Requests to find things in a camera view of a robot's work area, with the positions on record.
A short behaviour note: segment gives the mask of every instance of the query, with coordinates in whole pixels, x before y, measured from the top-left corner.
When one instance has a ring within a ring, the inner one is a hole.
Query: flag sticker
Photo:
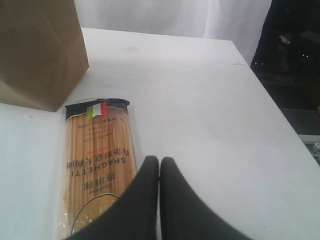
[[[108,108],[107,108],[106,101],[95,104],[93,106],[89,106],[86,108],[86,119],[87,120],[90,120],[97,115],[101,115],[101,116],[108,115]]]

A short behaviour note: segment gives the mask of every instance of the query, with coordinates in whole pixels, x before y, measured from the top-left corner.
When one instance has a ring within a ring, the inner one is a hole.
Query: white curtain
[[[272,0],[75,0],[82,27],[231,40],[248,64]]]

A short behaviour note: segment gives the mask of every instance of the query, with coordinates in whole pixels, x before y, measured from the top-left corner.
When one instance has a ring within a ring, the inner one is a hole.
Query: paper bag
[[[88,69],[74,0],[0,0],[0,102],[55,112]]]

